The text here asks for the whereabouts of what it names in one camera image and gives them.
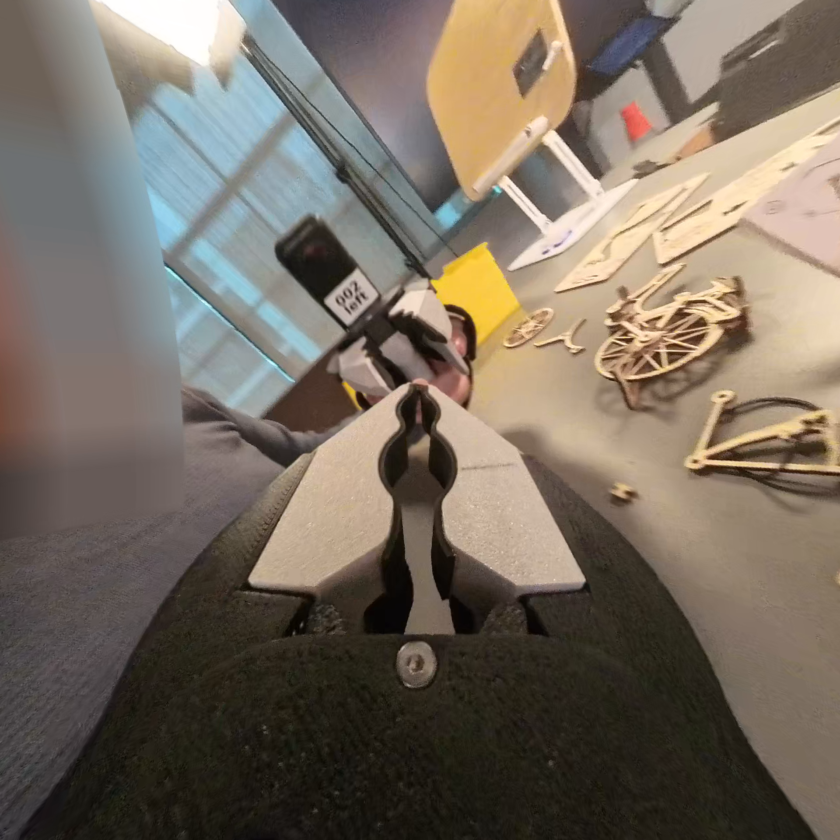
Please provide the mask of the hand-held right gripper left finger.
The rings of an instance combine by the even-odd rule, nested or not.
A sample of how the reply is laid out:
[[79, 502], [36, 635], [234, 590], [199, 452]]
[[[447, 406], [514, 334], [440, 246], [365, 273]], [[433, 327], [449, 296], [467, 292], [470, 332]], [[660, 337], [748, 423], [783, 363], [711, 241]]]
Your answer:
[[363, 631], [403, 631], [413, 605], [395, 484], [419, 389], [403, 385], [313, 453], [248, 577], [259, 592], [333, 606]]

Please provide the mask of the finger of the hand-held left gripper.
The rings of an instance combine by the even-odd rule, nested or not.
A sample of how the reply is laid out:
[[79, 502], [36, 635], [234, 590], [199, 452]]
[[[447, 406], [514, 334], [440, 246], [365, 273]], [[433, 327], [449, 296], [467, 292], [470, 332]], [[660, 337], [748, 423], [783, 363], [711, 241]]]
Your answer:
[[341, 343], [327, 362], [327, 372], [364, 398], [385, 398], [398, 388], [365, 341]]
[[433, 363], [470, 374], [470, 315], [444, 304], [430, 284], [420, 280], [397, 292], [385, 305], [385, 319], [395, 331], [385, 356], [406, 376], [433, 376]]

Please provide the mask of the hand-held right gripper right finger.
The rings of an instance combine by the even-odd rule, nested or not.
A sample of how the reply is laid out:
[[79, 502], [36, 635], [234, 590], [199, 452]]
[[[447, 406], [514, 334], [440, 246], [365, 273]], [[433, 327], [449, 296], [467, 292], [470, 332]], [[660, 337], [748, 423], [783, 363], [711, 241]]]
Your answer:
[[420, 388], [435, 503], [432, 565], [458, 631], [542, 595], [582, 592], [585, 574], [520, 450], [430, 385]]

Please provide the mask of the person's left forearm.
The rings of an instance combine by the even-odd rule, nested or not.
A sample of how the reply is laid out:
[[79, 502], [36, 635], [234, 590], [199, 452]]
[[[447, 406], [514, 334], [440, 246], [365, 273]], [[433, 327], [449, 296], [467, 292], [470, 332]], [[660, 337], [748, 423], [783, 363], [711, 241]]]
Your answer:
[[185, 423], [224, 424], [248, 445], [284, 467], [290, 466], [300, 456], [314, 452], [363, 416], [360, 412], [354, 413], [326, 431], [299, 432], [276, 421], [230, 408], [208, 392], [189, 385], [182, 385], [181, 394]]

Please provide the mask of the brown model kit box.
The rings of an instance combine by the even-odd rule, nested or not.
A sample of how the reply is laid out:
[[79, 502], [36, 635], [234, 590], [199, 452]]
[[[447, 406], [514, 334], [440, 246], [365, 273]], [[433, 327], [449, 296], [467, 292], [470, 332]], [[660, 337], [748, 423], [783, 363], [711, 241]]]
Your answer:
[[839, 139], [762, 196], [738, 226], [786, 254], [839, 276]]

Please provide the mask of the person's left hand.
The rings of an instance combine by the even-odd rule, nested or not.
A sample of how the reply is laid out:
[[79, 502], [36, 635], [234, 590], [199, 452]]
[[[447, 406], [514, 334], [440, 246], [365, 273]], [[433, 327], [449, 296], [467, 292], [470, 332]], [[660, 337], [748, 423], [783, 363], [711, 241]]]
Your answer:
[[[453, 341], [456, 352], [466, 357], [468, 341], [464, 330], [465, 322], [458, 318], [451, 318], [450, 321], [453, 325]], [[442, 360], [428, 359], [427, 365], [433, 375], [426, 382], [456, 403], [467, 406], [473, 387], [471, 374], [464, 374], [452, 364]]]

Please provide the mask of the yellow paper sheet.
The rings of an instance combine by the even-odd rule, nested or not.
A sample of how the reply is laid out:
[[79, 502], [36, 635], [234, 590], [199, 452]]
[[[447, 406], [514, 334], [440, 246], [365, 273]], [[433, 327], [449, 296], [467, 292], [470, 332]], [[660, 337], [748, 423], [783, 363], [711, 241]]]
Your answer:
[[478, 345], [521, 309], [488, 243], [481, 243], [446, 264], [432, 285], [441, 302], [470, 315]]

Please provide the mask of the small wooden wheel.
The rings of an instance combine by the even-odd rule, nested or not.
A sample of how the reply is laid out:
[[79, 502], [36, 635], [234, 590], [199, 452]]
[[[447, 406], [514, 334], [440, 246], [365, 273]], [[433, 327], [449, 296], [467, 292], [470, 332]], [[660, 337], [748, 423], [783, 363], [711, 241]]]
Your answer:
[[551, 308], [532, 311], [516, 327], [512, 328], [502, 341], [505, 349], [513, 350], [533, 341], [553, 320]]

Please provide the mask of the wooden fork part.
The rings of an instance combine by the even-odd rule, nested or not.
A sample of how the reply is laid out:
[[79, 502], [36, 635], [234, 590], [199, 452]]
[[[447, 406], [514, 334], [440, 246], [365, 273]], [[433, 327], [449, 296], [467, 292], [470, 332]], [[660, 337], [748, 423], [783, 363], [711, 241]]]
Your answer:
[[541, 341], [536, 341], [533, 343], [533, 347], [537, 349], [549, 347], [555, 344], [562, 344], [567, 351], [572, 355], [578, 355], [582, 352], [585, 352], [585, 347], [578, 344], [575, 340], [575, 335], [578, 333], [581, 328], [586, 324], [587, 318], [579, 318], [575, 322], [573, 322], [569, 328], [562, 331], [560, 334], [555, 335], [548, 339], [542, 339]]

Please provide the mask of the wooden laser-cut part sheet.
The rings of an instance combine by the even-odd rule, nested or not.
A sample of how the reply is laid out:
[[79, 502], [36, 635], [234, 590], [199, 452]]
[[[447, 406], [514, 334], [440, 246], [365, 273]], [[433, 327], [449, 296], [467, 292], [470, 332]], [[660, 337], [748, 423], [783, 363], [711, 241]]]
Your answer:
[[694, 195], [709, 176], [708, 172], [695, 175], [636, 205], [628, 218], [605, 236], [561, 281], [554, 292], [572, 291], [613, 278], [677, 209]]
[[657, 262], [666, 266], [735, 228], [760, 198], [837, 136], [838, 120], [826, 123], [669, 220], [653, 236]]

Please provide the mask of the wooden board on white stand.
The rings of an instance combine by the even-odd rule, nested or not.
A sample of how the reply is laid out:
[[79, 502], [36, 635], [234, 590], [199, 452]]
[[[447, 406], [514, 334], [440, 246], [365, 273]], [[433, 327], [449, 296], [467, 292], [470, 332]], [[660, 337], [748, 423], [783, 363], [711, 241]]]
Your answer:
[[[456, 1], [427, 72], [429, 108], [462, 191], [477, 202], [500, 188], [540, 237], [510, 265], [519, 270], [576, 245], [638, 184], [605, 189], [561, 139], [577, 70], [556, 1]], [[511, 179], [532, 152], [546, 148], [586, 201], [551, 220]]]

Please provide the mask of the red traffic cone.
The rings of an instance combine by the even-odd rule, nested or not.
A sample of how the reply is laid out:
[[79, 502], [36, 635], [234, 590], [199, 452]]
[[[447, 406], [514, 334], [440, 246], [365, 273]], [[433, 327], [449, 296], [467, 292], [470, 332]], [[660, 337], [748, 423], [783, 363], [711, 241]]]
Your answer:
[[626, 139], [631, 146], [639, 145], [649, 135], [655, 133], [655, 126], [649, 121], [636, 100], [621, 108], [620, 116]]

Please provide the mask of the wooden gear wheel piece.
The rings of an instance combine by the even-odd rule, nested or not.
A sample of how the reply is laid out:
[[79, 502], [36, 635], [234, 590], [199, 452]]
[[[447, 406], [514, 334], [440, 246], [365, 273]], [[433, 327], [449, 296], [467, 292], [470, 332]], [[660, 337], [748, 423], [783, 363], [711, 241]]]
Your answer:
[[595, 371], [617, 385], [631, 411], [641, 408], [647, 383], [693, 364], [729, 334], [749, 330], [749, 303], [738, 276], [714, 278], [705, 290], [683, 290], [650, 307], [684, 268], [664, 269], [632, 291], [619, 287], [605, 310], [607, 337], [595, 353]]

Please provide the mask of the dark furniture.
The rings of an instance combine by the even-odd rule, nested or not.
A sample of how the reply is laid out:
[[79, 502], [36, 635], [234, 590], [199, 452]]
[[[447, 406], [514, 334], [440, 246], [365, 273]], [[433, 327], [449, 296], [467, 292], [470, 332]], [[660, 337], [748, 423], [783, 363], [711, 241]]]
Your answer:
[[727, 140], [838, 82], [839, 2], [799, 3], [721, 59], [715, 137]]

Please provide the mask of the wooden triangular frame with band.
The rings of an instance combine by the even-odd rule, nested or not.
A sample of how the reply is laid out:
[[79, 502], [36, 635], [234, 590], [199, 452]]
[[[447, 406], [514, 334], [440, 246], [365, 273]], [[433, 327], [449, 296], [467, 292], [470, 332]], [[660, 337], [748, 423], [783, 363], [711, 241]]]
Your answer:
[[[799, 412], [781, 422], [765, 425], [747, 433], [715, 440], [721, 424], [748, 410], [769, 407], [797, 408]], [[822, 460], [817, 463], [795, 461], [800, 445], [819, 445]], [[742, 457], [746, 449], [774, 446], [780, 450], [776, 460], [757, 461]], [[719, 390], [710, 396], [710, 411], [695, 446], [684, 460], [693, 473], [727, 470], [763, 477], [809, 476], [839, 478], [838, 419], [833, 411], [794, 397], [756, 397], [739, 402], [731, 390]]]

